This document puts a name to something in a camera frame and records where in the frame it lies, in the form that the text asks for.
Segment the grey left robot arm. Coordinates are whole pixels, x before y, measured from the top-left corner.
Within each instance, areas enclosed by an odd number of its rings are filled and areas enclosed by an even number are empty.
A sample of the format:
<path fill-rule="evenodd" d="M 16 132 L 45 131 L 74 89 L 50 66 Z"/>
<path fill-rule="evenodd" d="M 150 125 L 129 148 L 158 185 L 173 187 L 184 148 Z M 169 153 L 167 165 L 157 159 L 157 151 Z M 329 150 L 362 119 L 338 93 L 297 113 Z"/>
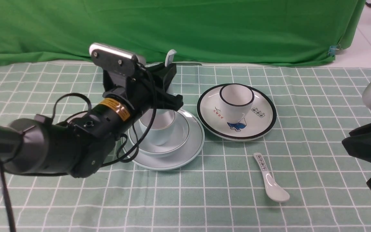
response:
<path fill-rule="evenodd" d="M 86 178 L 106 166 L 116 141 L 150 109 L 177 111 L 183 97 L 167 93 L 176 64 L 136 66 L 133 75 L 103 71 L 103 100 L 80 118 L 53 123 L 37 114 L 0 125 L 0 162 L 5 172 L 25 176 Z"/>

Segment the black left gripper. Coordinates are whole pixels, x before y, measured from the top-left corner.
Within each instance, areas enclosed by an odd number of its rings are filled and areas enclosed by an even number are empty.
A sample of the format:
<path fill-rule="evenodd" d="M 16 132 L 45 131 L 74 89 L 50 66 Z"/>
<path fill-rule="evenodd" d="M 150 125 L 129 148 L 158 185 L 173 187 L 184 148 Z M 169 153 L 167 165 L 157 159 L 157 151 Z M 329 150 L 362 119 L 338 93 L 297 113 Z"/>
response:
<path fill-rule="evenodd" d="M 103 70 L 103 102 L 124 105 L 129 111 L 149 109 L 178 111 L 184 105 L 181 94 L 168 94 L 169 86 L 177 73 L 177 64 L 158 63 L 137 69 L 133 75 Z"/>

